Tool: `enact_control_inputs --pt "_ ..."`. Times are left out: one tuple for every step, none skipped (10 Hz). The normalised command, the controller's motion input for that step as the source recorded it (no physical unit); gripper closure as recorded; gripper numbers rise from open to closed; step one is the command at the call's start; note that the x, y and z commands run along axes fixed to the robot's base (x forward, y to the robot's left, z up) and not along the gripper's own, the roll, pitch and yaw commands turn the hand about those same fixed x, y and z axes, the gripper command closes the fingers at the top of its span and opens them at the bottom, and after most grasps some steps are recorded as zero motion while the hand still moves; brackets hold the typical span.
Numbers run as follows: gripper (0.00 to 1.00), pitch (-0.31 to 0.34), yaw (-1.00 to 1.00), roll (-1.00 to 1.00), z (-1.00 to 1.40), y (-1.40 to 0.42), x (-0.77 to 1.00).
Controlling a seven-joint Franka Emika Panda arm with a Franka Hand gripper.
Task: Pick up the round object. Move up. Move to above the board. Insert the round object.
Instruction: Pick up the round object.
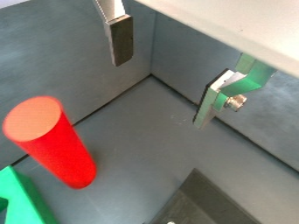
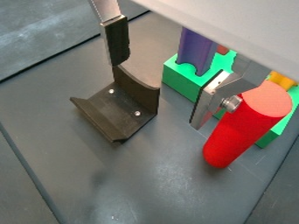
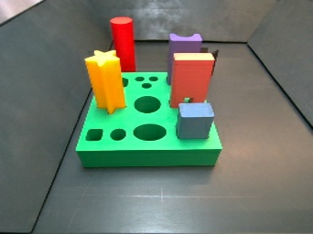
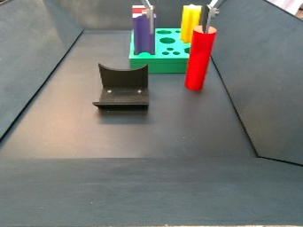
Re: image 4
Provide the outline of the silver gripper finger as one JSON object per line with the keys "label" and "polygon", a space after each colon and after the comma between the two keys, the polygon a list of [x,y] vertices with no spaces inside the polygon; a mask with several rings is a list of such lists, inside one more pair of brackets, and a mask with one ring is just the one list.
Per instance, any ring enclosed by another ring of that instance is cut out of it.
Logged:
{"label": "silver gripper finger", "polygon": [[204,7],[203,15],[203,32],[207,34],[211,26],[212,18],[219,14],[219,9],[215,7],[219,0],[212,0],[211,3]]}
{"label": "silver gripper finger", "polygon": [[153,5],[151,5],[149,0],[141,0],[141,4],[145,7],[145,17],[149,21],[151,34],[153,34]]}

